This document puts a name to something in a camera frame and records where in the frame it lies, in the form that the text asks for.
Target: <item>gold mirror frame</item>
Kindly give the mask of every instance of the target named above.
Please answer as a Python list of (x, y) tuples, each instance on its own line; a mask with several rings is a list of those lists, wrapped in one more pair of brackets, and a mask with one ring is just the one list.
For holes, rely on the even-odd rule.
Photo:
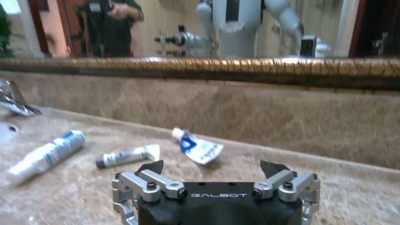
[(0, 59), (0, 70), (400, 90), (400, 59)]

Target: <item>faucet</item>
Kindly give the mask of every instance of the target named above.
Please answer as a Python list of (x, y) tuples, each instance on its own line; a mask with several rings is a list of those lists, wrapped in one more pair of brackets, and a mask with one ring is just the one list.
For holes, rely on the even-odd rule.
[(23, 116), (41, 114), (39, 109), (27, 104), (16, 83), (5, 79), (0, 79), (0, 106)]

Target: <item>marble countertop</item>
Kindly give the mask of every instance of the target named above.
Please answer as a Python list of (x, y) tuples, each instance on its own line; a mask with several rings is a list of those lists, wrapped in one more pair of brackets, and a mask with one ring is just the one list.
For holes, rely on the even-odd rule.
[(0, 145), (0, 171), (72, 129), (84, 132), (85, 147), (23, 186), (0, 189), (0, 224), (120, 225), (112, 210), (111, 180), (115, 173), (135, 171), (141, 162), (99, 170), (95, 157), (155, 143), (161, 147), (163, 175), (175, 180), (257, 181), (264, 179), (260, 160), (281, 163), (297, 172), (315, 172), (321, 179), (313, 224), (399, 224), (399, 170), (216, 138), (209, 139), (225, 145), (219, 159), (199, 166), (181, 153), (169, 130), (60, 110), (43, 112), (21, 118), (0, 110), (0, 121), (20, 129), (19, 136)]

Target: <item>toothpaste tube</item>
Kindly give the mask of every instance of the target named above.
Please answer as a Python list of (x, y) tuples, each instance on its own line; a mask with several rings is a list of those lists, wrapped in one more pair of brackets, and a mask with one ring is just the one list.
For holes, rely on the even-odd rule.
[(187, 130), (176, 127), (172, 136), (180, 141), (180, 149), (196, 163), (205, 165), (220, 154), (224, 145), (196, 138)]
[(52, 142), (39, 147), (8, 170), (5, 177), (8, 185), (19, 185), (36, 174), (45, 173), (79, 151), (83, 145), (83, 133), (72, 130), (61, 138), (56, 138)]
[(105, 167), (124, 165), (145, 159), (152, 161), (160, 160), (160, 146), (157, 144), (147, 145), (129, 151), (103, 154), (96, 157), (95, 162), (96, 167), (104, 169)]

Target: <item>crumpled toothpaste tube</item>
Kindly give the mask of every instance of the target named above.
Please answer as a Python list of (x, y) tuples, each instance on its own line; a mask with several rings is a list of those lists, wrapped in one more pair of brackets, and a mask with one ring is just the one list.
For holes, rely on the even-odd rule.
[(189, 131), (173, 128), (172, 136), (180, 141), (180, 149), (196, 163), (205, 165), (219, 156), (224, 145), (199, 139)]

